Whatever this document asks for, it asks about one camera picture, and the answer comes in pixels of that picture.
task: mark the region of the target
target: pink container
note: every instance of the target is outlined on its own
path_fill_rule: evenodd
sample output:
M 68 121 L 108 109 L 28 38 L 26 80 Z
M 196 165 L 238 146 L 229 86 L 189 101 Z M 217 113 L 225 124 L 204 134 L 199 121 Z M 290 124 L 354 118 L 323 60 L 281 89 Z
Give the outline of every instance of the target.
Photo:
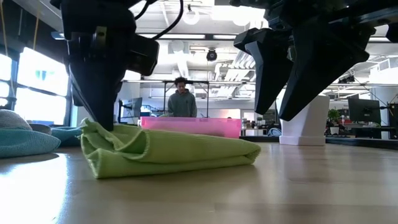
M 239 138 L 241 134 L 240 119 L 141 117 L 141 125 L 144 129 L 206 134 L 225 138 Z

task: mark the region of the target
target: person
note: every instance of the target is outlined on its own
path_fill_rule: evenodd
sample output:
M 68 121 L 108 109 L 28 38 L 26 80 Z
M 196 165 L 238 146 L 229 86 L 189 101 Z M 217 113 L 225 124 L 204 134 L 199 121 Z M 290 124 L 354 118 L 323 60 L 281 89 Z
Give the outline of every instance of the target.
M 173 117 L 197 117 L 197 103 L 195 96 L 185 88 L 187 79 L 184 77 L 176 78 L 174 81 L 177 90 L 170 96 L 168 106 L 168 116 Z

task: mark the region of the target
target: table surface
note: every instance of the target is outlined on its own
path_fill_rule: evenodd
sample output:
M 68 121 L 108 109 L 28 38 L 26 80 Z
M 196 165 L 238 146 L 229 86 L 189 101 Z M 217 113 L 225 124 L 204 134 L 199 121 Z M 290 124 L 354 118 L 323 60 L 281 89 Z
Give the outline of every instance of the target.
M 254 166 L 96 180 L 79 148 L 0 160 L 0 223 L 397 223 L 398 152 L 260 143 Z

